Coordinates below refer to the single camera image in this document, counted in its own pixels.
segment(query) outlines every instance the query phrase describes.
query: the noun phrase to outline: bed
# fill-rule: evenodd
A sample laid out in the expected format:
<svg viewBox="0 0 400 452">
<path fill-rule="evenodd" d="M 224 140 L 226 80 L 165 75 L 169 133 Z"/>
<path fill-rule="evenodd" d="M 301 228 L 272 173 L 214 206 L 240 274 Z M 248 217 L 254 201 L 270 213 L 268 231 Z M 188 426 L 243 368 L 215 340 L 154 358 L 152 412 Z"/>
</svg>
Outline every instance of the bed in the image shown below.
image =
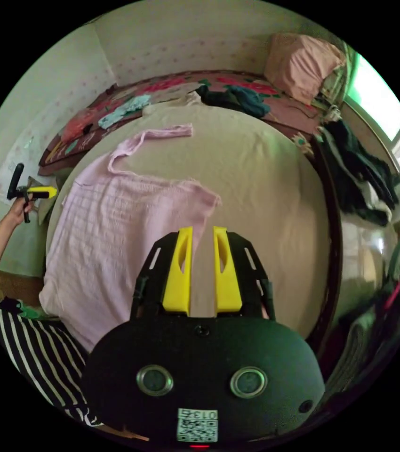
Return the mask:
<svg viewBox="0 0 400 452">
<path fill-rule="evenodd" d="M 137 174 L 192 177 L 222 197 L 195 256 L 191 315 L 214 315 L 212 226 L 225 226 L 253 243 L 274 285 L 278 321 L 319 351 L 341 274 L 339 212 L 323 181 L 324 168 L 314 167 L 283 133 L 246 114 L 205 105 L 163 107 L 107 134 L 63 186 L 48 227 L 47 252 L 62 200 L 87 165 L 139 131 L 183 123 L 193 124 L 193 137 L 148 142 L 120 165 Z"/>
<path fill-rule="evenodd" d="M 288 138 L 302 133 L 307 140 L 315 132 L 320 120 L 320 110 L 302 104 L 276 90 L 263 76 L 238 71 L 196 71 L 156 77 L 123 87 L 111 86 L 90 105 L 97 106 L 105 101 L 122 99 L 123 102 L 145 93 L 155 93 L 169 87 L 177 88 L 182 84 L 199 83 L 208 86 L 211 91 L 226 91 L 230 85 L 250 88 L 257 92 L 264 103 L 270 107 L 270 112 L 263 121 L 280 131 Z M 51 176 L 65 168 L 74 168 L 77 163 L 107 135 L 134 121 L 142 115 L 132 113 L 107 130 L 94 124 L 89 131 L 72 141 L 62 143 L 61 133 L 49 143 L 39 162 L 39 175 Z"/>
</svg>

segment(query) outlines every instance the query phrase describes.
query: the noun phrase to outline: pink towel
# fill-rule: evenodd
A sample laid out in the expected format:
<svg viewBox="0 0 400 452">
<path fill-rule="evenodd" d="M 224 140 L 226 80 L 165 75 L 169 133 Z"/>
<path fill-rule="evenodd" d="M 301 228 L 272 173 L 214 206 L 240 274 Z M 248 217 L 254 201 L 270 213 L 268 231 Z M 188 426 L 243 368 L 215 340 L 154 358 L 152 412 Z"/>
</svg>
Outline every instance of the pink towel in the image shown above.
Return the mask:
<svg viewBox="0 0 400 452">
<path fill-rule="evenodd" d="M 129 320 L 137 275 L 154 242 L 193 227 L 193 252 L 218 195 L 194 180 L 168 181 L 114 167 L 149 138 L 192 136 L 192 125 L 146 130 L 91 163 L 73 182 L 47 256 L 43 309 L 90 352 Z"/>
</svg>

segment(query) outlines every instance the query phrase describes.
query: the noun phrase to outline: person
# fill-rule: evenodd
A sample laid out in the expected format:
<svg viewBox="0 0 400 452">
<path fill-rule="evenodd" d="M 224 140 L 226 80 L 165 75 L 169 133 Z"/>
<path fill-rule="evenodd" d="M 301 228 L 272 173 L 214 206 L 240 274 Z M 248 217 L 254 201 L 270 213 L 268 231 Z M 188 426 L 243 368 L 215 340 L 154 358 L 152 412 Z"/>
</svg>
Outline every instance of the person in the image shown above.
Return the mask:
<svg viewBox="0 0 400 452">
<path fill-rule="evenodd" d="M 14 230 L 24 221 L 23 212 L 31 209 L 32 201 L 25 207 L 25 200 L 17 198 L 0 221 L 0 261 Z M 90 413 L 80 388 L 88 354 L 60 320 L 25 318 L 2 305 L 10 304 L 0 303 L 0 344 L 16 369 L 48 403 L 106 434 L 149 440 L 125 427 L 123 431 L 114 430 Z"/>
</svg>

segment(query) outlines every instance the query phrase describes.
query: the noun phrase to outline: pink cloth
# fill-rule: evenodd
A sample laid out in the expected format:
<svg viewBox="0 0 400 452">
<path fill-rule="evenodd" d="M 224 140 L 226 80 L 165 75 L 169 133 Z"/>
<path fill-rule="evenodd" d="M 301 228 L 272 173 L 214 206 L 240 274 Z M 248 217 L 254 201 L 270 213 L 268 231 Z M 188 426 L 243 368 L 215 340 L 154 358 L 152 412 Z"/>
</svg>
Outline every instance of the pink cloth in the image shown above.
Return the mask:
<svg viewBox="0 0 400 452">
<path fill-rule="evenodd" d="M 146 130 L 91 163 L 73 182 L 47 256 L 43 309 L 90 352 L 129 320 L 136 278 L 154 242 L 193 227 L 193 252 L 220 197 L 194 180 L 115 168 L 146 139 L 190 137 L 192 125 Z"/>
<path fill-rule="evenodd" d="M 311 105 L 323 81 L 345 62 L 344 53 L 330 42 L 305 34 L 275 33 L 264 76 L 276 88 Z"/>
</svg>

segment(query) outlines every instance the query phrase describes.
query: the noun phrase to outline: beige bed sheet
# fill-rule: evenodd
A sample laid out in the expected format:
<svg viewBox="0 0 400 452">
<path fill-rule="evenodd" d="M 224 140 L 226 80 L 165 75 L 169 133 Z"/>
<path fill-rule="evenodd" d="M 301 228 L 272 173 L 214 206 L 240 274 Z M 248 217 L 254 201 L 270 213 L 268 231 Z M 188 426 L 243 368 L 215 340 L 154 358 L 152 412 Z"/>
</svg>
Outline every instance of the beige bed sheet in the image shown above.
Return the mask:
<svg viewBox="0 0 400 452">
<path fill-rule="evenodd" d="M 120 166 L 137 174 L 194 178 L 222 198 L 193 262 L 191 316 L 214 316 L 212 227 L 225 226 L 254 245 L 273 283 L 277 320 L 307 337 L 327 284 L 329 224 L 321 180 L 293 142 L 243 113 L 159 105 L 105 137 L 63 186 L 48 228 L 47 251 L 61 202 L 86 166 L 137 132 L 186 123 L 193 124 L 192 137 L 146 141 Z"/>
</svg>

